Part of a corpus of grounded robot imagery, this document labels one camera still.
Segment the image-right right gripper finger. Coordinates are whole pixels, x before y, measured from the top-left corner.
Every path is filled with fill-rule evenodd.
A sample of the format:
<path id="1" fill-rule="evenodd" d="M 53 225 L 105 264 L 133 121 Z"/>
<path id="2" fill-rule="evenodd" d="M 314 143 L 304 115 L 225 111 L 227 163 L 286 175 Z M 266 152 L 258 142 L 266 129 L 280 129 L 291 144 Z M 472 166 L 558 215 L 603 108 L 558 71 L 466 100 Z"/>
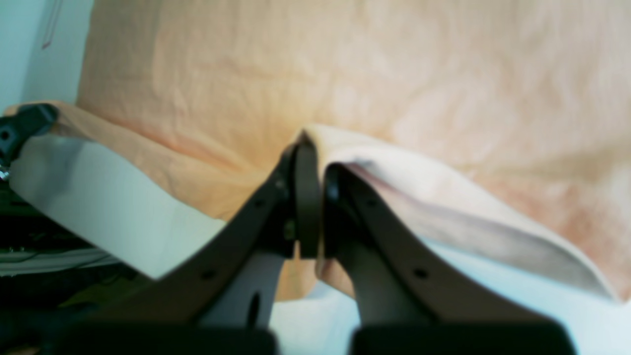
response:
<path id="1" fill-rule="evenodd" d="M 268 329 L 284 261 L 316 257 L 317 150 L 291 144 L 268 179 L 176 270 L 65 334 L 66 355 L 279 355 Z"/>

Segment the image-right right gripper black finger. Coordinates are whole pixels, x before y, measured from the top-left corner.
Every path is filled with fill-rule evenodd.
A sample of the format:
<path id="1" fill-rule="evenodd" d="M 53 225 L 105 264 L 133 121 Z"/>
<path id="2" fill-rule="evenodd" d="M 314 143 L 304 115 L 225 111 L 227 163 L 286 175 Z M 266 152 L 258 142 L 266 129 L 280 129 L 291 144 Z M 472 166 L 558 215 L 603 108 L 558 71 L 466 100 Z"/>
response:
<path id="1" fill-rule="evenodd" d="M 349 275 L 361 327 L 352 355 L 574 355 L 559 323 L 438 256 L 341 164 L 324 177 L 325 254 Z"/>

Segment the image-left right gripper black finger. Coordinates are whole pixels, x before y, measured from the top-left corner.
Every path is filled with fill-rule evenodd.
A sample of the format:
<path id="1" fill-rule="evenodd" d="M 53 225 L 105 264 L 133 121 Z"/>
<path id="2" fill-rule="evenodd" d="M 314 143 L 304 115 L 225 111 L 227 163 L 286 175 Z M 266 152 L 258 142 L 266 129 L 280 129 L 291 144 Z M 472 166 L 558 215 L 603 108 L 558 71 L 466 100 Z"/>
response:
<path id="1" fill-rule="evenodd" d="M 57 123 L 60 112 L 52 104 L 27 104 L 17 113 L 0 119 L 0 166 L 9 168 L 18 159 L 24 144 L 45 135 Z"/>

